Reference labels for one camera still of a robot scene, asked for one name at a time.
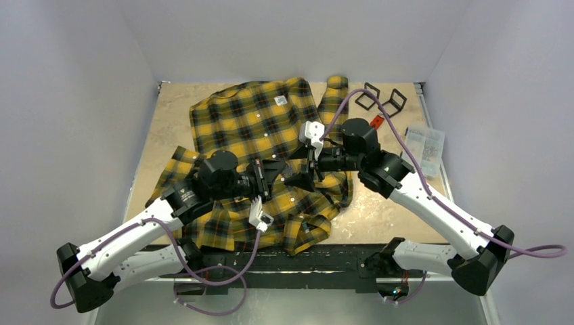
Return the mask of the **yellow black plaid shirt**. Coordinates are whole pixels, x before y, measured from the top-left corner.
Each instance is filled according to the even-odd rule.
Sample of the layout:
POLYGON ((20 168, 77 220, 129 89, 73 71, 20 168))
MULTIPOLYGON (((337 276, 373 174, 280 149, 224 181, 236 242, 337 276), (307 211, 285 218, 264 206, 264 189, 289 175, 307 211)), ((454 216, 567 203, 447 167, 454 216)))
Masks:
POLYGON ((302 78, 251 81, 213 93, 190 108, 194 149, 180 146, 175 150, 152 198, 184 179, 217 150, 234 153, 239 171, 254 158, 282 160, 287 162, 286 168, 274 182, 272 199, 263 207, 274 223, 261 237, 248 222, 247 199, 215 202, 210 213, 184 227, 183 235, 201 247, 243 251, 258 244, 281 247, 290 255, 326 240, 332 220, 353 199, 352 174, 326 173, 314 192, 286 186, 284 180, 299 170, 299 161, 288 157, 299 145, 304 122, 330 125, 329 142, 341 142, 341 125, 348 111, 340 103, 348 91, 346 77, 332 76, 320 102, 314 100, 309 83, 302 78))

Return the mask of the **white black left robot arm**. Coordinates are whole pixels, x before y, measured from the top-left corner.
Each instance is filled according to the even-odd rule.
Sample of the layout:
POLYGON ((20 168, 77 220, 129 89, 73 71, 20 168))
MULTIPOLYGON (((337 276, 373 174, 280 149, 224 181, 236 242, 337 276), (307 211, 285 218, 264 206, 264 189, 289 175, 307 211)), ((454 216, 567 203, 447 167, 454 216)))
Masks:
POLYGON ((86 244, 62 245, 57 250, 62 275, 57 287, 65 286, 71 305, 85 313, 150 278, 177 272, 198 278, 202 255, 192 241, 173 240, 157 251, 147 251, 147 245, 211 212, 215 201, 240 198, 249 199, 248 221, 260 238, 273 223, 263 204, 285 166, 280 160, 256 158, 238 172, 233 153, 216 151, 129 222, 86 244))

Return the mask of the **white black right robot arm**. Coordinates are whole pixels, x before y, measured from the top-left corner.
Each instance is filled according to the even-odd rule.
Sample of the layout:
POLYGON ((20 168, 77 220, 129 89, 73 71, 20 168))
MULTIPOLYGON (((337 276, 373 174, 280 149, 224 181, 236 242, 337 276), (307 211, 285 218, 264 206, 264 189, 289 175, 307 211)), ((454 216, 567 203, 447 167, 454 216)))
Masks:
POLYGON ((467 292, 483 296, 506 264, 514 232, 484 223, 432 189, 419 172, 400 156, 381 149, 376 130, 362 118, 343 123, 343 142, 325 147, 325 127, 307 121, 299 131, 300 146, 292 159, 306 159, 300 171, 286 179, 289 186, 310 192, 325 172, 355 171, 369 190, 414 213, 437 231, 447 244, 422 244, 393 238, 363 261, 366 269, 395 276, 411 269, 451 276, 467 292))

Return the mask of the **clear plastic screw box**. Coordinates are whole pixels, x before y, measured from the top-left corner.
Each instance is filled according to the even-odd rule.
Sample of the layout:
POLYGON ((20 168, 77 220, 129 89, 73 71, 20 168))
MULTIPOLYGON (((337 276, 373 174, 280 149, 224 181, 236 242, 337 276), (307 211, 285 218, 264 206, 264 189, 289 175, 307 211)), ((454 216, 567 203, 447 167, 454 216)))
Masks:
POLYGON ((405 134, 405 144, 416 159, 425 177, 435 178, 440 165, 445 133, 421 124, 411 124, 405 134))

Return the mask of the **red handled adjustable wrench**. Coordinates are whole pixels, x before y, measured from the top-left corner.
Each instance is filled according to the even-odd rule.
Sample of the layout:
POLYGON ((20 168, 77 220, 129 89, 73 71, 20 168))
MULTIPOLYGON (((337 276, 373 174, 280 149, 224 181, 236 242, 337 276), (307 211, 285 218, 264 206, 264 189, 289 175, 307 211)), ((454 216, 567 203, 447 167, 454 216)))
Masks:
POLYGON ((384 122, 384 117, 377 115, 371 120, 370 126, 372 128, 374 128, 375 130, 377 130, 383 124, 383 122, 384 122))

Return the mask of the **black square frame left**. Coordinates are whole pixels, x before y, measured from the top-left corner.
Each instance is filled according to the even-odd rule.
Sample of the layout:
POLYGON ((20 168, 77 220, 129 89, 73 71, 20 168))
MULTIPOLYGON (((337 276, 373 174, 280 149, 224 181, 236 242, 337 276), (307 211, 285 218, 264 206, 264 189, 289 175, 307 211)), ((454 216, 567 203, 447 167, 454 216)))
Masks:
MULTIPOLYGON (((372 95, 375 95, 378 99, 380 98, 381 90, 377 86, 369 82, 365 82, 363 84, 363 88, 370 92, 372 95)), ((367 111, 376 105, 375 101, 366 92, 361 92, 361 94, 355 99, 355 103, 360 108, 363 108, 367 111)))

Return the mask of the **black square frame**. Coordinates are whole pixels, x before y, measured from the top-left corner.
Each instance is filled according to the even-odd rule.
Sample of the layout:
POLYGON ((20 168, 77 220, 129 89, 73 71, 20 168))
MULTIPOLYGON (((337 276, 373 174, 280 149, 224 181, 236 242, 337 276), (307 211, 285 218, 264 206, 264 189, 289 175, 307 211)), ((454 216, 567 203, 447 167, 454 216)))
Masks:
POLYGON ((389 118, 393 118, 405 108, 407 97, 402 94, 397 88, 394 88, 388 100, 382 103, 382 107, 389 118))
MULTIPOLYGON (((375 95, 378 99, 380 98, 381 90, 377 86, 369 82, 365 82, 363 84, 363 88, 370 92, 372 95, 375 95)), ((366 92, 361 92, 361 94, 355 99, 355 103, 360 108, 363 108, 367 111, 376 105, 375 101, 366 92)))

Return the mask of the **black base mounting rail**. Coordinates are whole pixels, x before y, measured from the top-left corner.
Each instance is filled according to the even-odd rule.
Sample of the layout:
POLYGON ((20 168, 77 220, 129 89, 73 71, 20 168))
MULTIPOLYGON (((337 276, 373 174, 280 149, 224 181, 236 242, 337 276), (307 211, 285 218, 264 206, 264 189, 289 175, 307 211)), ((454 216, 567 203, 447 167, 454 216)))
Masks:
POLYGON ((422 271, 385 265, 383 244, 319 244, 295 256, 267 247, 258 250, 244 274, 249 288, 354 290, 356 293, 409 293, 422 271))

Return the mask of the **black square frame right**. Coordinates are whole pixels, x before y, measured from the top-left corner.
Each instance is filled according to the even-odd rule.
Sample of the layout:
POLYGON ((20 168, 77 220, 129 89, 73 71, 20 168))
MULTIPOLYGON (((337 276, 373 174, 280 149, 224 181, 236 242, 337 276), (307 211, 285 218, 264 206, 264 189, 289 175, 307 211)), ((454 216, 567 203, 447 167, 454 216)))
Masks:
POLYGON ((382 107, 389 118, 393 118, 405 108, 407 97, 402 94, 397 88, 394 88, 388 100, 382 103, 382 107))

